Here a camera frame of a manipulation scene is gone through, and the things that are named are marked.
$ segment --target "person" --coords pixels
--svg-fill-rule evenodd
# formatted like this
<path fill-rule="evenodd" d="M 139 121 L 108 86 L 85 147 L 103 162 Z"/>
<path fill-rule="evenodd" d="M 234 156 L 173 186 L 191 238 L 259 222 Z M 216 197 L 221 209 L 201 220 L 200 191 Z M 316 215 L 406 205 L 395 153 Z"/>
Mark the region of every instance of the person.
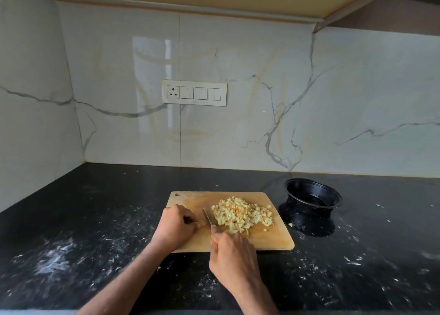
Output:
<path fill-rule="evenodd" d="M 194 213 L 181 205 L 165 208 L 150 243 L 122 273 L 87 302 L 77 315 L 128 314 L 148 279 L 172 251 L 201 227 Z M 277 315 L 263 284 L 255 247 L 239 233 L 219 233 L 212 226 L 209 268 L 234 296 L 245 315 Z"/>

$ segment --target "white marble backsplash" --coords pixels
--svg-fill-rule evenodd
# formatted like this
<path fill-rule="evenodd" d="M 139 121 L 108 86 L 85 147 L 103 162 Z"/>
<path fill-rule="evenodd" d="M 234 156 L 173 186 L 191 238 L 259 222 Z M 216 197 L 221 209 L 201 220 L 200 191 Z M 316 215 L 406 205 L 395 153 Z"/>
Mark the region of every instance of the white marble backsplash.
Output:
<path fill-rule="evenodd" d="M 440 177 L 440 37 L 59 6 L 89 162 Z"/>
<path fill-rule="evenodd" d="M 0 211 L 84 162 L 52 0 L 0 0 L 0 119 Z"/>

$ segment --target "bowl rim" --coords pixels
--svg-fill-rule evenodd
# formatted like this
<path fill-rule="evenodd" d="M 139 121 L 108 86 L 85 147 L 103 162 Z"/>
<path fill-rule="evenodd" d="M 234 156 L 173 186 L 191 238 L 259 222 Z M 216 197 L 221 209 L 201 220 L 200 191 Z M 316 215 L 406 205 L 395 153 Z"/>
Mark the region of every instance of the bowl rim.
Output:
<path fill-rule="evenodd" d="M 288 186 L 289 182 L 292 182 L 292 181 L 305 181 L 307 183 L 312 183 L 314 185 L 317 185 L 317 186 L 319 186 L 321 188 L 325 188 L 326 190 L 329 190 L 330 192 L 333 192 L 338 197 L 339 201 L 338 201 L 338 203 L 336 205 L 333 205 L 333 206 L 321 206 L 321 205 L 316 205 L 316 204 L 312 204 L 312 203 L 306 202 L 306 201 L 296 197 L 295 195 L 291 194 L 287 190 L 287 186 Z M 333 209 L 333 208 L 336 208 L 336 207 L 339 207 L 339 206 L 342 205 L 342 196 L 339 194 L 338 191 L 333 189 L 331 186 L 322 184 L 320 182 L 316 182 L 313 179 L 307 179 L 307 178 L 291 178 L 291 179 L 288 179 L 287 181 L 284 182 L 284 189 L 286 190 L 288 196 L 293 197 L 297 201 L 299 201 L 299 202 L 301 202 L 303 204 L 312 206 L 312 207 L 321 208 L 321 209 Z"/>

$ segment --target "white switch plate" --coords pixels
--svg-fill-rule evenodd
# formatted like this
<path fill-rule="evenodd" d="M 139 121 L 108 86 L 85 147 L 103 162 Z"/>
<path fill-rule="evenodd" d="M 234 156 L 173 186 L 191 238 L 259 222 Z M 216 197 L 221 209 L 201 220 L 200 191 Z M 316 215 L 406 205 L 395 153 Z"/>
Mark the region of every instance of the white switch plate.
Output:
<path fill-rule="evenodd" d="M 189 98 L 190 96 L 192 96 L 192 94 L 185 93 L 188 90 L 192 92 L 191 88 L 194 89 L 194 98 Z M 210 88 L 215 91 L 215 99 L 212 100 L 207 99 L 206 96 L 206 92 L 209 91 Z M 228 84 L 217 84 L 213 82 L 198 81 L 162 80 L 162 101 L 164 103 L 225 107 L 227 89 Z"/>

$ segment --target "granite countertop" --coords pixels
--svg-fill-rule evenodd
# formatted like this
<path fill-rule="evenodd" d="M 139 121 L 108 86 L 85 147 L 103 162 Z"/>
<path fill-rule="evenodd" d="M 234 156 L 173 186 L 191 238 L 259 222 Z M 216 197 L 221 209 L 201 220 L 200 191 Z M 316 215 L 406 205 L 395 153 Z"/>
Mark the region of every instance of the granite countertop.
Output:
<path fill-rule="evenodd" d="M 330 235 L 289 228 L 293 251 L 258 253 L 280 310 L 440 310 L 440 179 L 110 164 L 84 164 L 0 213 L 0 308 L 78 309 L 146 246 L 171 191 L 262 191 L 279 207 L 292 177 L 334 187 L 344 205 Z M 208 261 L 171 254 L 134 312 L 237 310 Z"/>

